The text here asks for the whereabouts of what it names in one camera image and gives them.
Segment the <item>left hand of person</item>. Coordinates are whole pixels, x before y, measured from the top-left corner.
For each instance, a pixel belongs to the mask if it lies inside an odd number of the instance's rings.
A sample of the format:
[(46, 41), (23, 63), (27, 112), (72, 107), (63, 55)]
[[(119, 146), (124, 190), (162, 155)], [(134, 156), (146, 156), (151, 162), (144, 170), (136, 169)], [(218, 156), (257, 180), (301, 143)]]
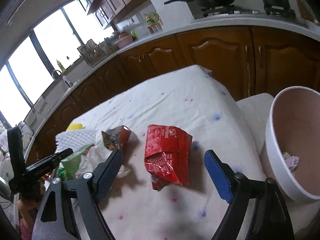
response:
[(21, 215), (20, 218), (20, 237), (21, 239), (32, 239), (36, 216), (46, 192), (43, 182), (39, 182), (39, 192), (36, 199), (24, 199), (23, 197), (17, 202), (17, 207)]

